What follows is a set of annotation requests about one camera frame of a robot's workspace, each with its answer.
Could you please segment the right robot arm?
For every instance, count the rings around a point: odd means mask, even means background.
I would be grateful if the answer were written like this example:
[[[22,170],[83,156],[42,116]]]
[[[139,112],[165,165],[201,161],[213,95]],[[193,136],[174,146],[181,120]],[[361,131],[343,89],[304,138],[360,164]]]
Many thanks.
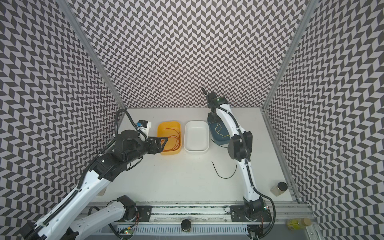
[[[265,200],[271,200],[271,198],[258,191],[252,172],[253,135],[238,123],[226,98],[218,97],[214,92],[208,93],[204,88],[201,90],[211,110],[209,116],[216,122],[223,122],[230,135],[228,154],[231,159],[237,161],[238,169],[244,179],[244,215],[249,221],[260,221],[262,214],[269,211]]]

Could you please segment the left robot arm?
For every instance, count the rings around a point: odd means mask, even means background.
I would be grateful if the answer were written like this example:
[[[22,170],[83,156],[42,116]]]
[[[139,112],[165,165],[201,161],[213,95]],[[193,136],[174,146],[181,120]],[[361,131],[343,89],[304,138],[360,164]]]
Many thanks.
[[[150,137],[147,121],[134,122],[127,110],[118,110],[115,121],[124,113],[132,130],[115,134],[95,159],[85,168],[78,185],[47,215],[36,223],[26,223],[20,229],[25,240],[83,240],[95,231],[118,220],[138,220],[136,204],[127,196],[119,197],[111,205],[85,218],[78,215],[91,200],[111,184],[121,173],[133,168],[133,161],[140,162],[145,155],[161,153],[168,142],[167,137]]]

